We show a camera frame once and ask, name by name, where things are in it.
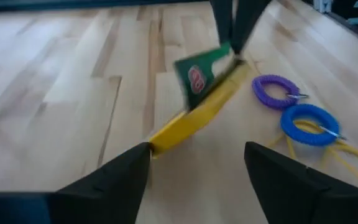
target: metal key ring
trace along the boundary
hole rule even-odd
[[[342,140],[347,140],[347,138],[345,136],[343,136],[342,134],[338,134],[338,133],[335,133],[327,128],[325,128],[323,125],[319,124],[318,126],[320,129],[322,129],[323,131],[329,133],[329,134],[332,134],[333,136],[335,136],[336,138],[338,139],[342,139]]]
[[[286,96],[289,98],[294,98],[294,99],[298,99],[298,100],[309,98],[309,95],[301,94],[301,93],[299,93],[298,95],[292,95],[292,94],[287,93]]]

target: hardwood floor plank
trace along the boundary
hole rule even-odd
[[[34,16],[0,14],[0,39],[8,40],[34,22]]]
[[[73,57],[59,74],[45,101],[78,100],[85,97],[83,88],[91,78],[98,55],[114,22],[109,11],[101,10],[79,41]]]
[[[14,41],[0,51],[0,96],[20,72],[32,63],[50,42],[48,38],[36,42],[29,38]]]
[[[138,21],[157,21],[159,12],[164,10],[166,5],[154,4],[151,6],[140,6],[136,20]]]
[[[203,20],[198,16],[181,17],[185,49],[187,55],[215,47],[210,39],[209,31]]]
[[[185,43],[178,11],[167,8],[163,11],[163,39],[166,46],[181,47]]]
[[[56,41],[51,46],[49,53],[39,58],[37,63],[32,64],[32,68],[28,68],[23,75],[18,76],[0,97],[0,163],[4,164],[0,167],[0,190],[36,190],[41,187],[39,180],[43,177],[39,176],[42,169],[38,169],[38,157],[29,159],[27,154],[33,152],[36,156],[42,154],[39,154],[37,145],[27,144],[28,140],[26,139],[34,141],[37,138],[33,134],[40,130],[43,130],[45,134],[40,136],[43,142],[46,136],[48,136],[47,141],[48,139],[56,141],[53,134],[61,134],[53,128],[50,130],[51,126],[47,123],[40,123],[37,126],[38,131],[34,130],[32,121],[34,116],[45,110],[42,100],[53,85],[69,51],[74,46],[73,40]],[[50,119],[55,118],[58,125],[64,125],[64,122],[54,117],[55,115],[52,113]],[[51,145],[54,143],[46,144],[44,152],[50,150],[48,147],[54,147]],[[53,158],[48,160],[48,157],[40,159],[46,162],[45,166],[50,166],[48,162],[53,161]],[[30,175],[34,178],[29,178],[27,175],[29,172],[24,167],[31,170]]]
[[[150,22],[138,21],[137,24],[126,29],[121,38],[133,38],[126,39],[127,41],[133,40],[130,46],[126,45],[130,47],[126,49],[127,55],[124,55],[127,60],[122,60],[122,52],[114,49],[111,58],[121,58],[122,63],[118,68],[108,68],[112,68],[115,75],[123,74],[123,76],[103,163],[130,149],[144,138],[143,118],[147,103]]]
[[[356,55],[357,52],[353,52],[353,51],[358,51],[358,47],[352,47],[350,49],[344,48],[344,47],[339,47],[339,46],[343,46],[344,43],[340,43],[338,44],[338,41],[336,40],[332,40],[331,37],[326,36],[327,32],[323,32],[324,35],[320,34],[321,32],[319,31],[320,26],[315,27],[315,25],[313,25],[313,23],[311,23],[307,17],[305,17],[304,15],[302,15],[300,12],[298,12],[293,6],[292,6],[292,2],[291,1],[282,1],[285,3],[284,6],[280,5],[277,3],[277,9],[279,10],[279,14],[272,14],[272,16],[283,26],[285,26],[290,32],[292,32],[295,36],[299,36],[300,40],[306,45],[309,42],[305,42],[305,38],[303,38],[305,35],[310,36],[310,39],[313,39],[314,42],[316,42],[317,44],[321,45],[321,49],[325,49],[325,51],[327,51],[328,54],[331,54],[333,57],[336,58],[336,60],[339,61],[339,63],[342,63],[344,65],[347,66],[348,70],[352,70],[353,73],[356,73],[356,75],[358,76],[358,65],[354,65],[354,60],[348,60],[345,59],[343,56],[350,56],[353,57],[352,55]],[[334,26],[333,29],[338,29],[339,26],[334,22],[331,21],[328,18],[325,18],[325,20],[328,20],[326,23],[324,23],[326,26]],[[296,29],[291,29],[291,27],[288,27],[288,21],[291,21],[292,24],[297,23]],[[338,30],[338,35],[342,34],[344,32],[343,28],[340,28]],[[347,43],[351,43],[351,42],[355,42],[356,45],[358,45],[358,41],[357,41],[358,37],[352,37],[351,41],[348,41]],[[339,53],[338,50],[340,49],[345,49],[344,52]],[[319,58],[323,63],[328,63],[323,56],[320,55],[316,55],[317,57],[322,57]]]
[[[159,20],[152,21],[149,34],[149,64],[147,74],[147,97],[143,117],[143,136],[146,137],[154,129],[155,114],[155,79],[160,72],[166,72],[164,44],[162,34],[162,10]]]
[[[343,28],[332,19],[321,16],[317,11],[311,10],[301,2],[287,0],[300,12],[300,14],[313,26],[322,37],[316,39],[332,52],[343,63],[358,71],[358,36]]]
[[[186,50],[184,47],[174,45],[165,46],[164,56],[167,72],[174,72],[175,68],[173,67],[173,63],[179,59],[184,58],[186,56]]]
[[[92,77],[104,77],[105,75],[104,72],[106,71],[112,51],[114,50],[117,42],[119,25],[121,23],[121,13],[116,14],[114,18],[115,20],[109,29],[110,31],[105,38],[103,46],[101,47],[96,65],[94,66]]]
[[[342,63],[307,33],[297,32],[295,36],[309,53],[313,54],[332,74],[336,76],[338,81],[342,82],[355,96],[358,96],[358,71],[355,71],[354,68]]]
[[[29,86],[29,81],[37,74],[37,70],[43,64],[45,59],[56,47],[57,40],[52,39],[45,48],[38,54],[28,66],[20,71],[17,76],[5,87],[4,92],[0,96],[0,116],[7,113],[10,107],[18,104]]]
[[[104,139],[111,123],[120,81],[120,78],[110,78],[88,82],[85,97],[71,114],[73,126],[67,131],[70,133],[69,145],[58,147],[61,156],[49,177],[55,189],[88,175],[100,165],[99,157],[105,150]]]
[[[155,128],[162,128],[185,106],[178,77],[173,72],[159,73],[155,94]]]

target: red logo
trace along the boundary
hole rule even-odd
[[[191,91],[194,94],[200,93],[205,87],[205,76],[197,65],[193,65],[188,72]]]

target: yellow object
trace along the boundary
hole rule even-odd
[[[322,129],[320,129],[320,127],[317,124],[310,122],[310,121],[297,120],[294,123],[295,123],[295,126],[297,126],[298,128],[300,128],[304,131],[308,131],[310,133],[320,133],[323,131]],[[276,145],[276,143],[278,143],[279,140],[281,140],[284,136],[287,140],[288,150],[290,151],[291,158],[296,159],[295,150],[292,146],[292,141],[288,136],[284,135],[284,133],[282,133],[278,138],[276,138],[274,141],[272,141],[268,145],[268,147],[273,147],[274,145]],[[323,160],[322,165],[327,160],[328,154],[331,153],[338,162],[340,162],[344,167],[346,167],[350,172],[352,172],[356,177],[358,177],[358,170],[354,166],[352,166],[348,162],[346,162],[343,158],[341,158],[340,155],[337,153],[338,151],[351,153],[358,157],[358,149],[355,149],[354,147],[347,145],[342,140],[337,140],[334,145],[326,147],[326,151],[325,151],[325,153],[323,155],[323,159],[322,159]]]
[[[164,153],[206,126],[240,88],[249,71],[246,63],[238,66],[197,108],[189,113],[180,113],[154,134],[150,138],[154,146],[153,156]]]

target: wooden floor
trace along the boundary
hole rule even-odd
[[[207,2],[0,14],[0,190],[57,190],[146,140],[183,107],[172,63],[217,45]],[[253,95],[257,75],[295,82],[358,147],[357,36],[300,1],[273,1],[244,57],[254,71],[217,118],[152,161],[138,223],[267,222],[244,144],[274,139],[280,113]],[[321,149],[296,148],[319,169]],[[323,172],[358,186],[332,158]]]

